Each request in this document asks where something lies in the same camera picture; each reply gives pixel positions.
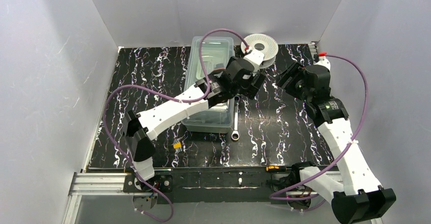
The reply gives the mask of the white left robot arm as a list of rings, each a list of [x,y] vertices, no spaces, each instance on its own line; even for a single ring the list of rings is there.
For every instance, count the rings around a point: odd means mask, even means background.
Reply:
[[[149,180],[155,175],[153,140],[161,132],[238,94],[252,99],[265,79],[259,71],[263,62],[263,53],[257,51],[243,58],[231,57],[225,69],[212,71],[208,78],[198,80],[174,100],[139,113],[127,112],[123,136],[140,180]]]

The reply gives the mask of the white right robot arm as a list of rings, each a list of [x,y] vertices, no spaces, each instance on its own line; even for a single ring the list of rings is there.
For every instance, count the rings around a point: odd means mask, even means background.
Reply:
[[[355,140],[348,112],[331,95],[330,65],[323,61],[303,66],[292,63],[276,80],[287,94],[302,100],[308,116],[325,139],[342,181],[337,182],[313,163],[296,163],[284,178],[288,189],[307,186],[331,204],[340,223],[357,223],[382,217],[396,201],[372,173]]]

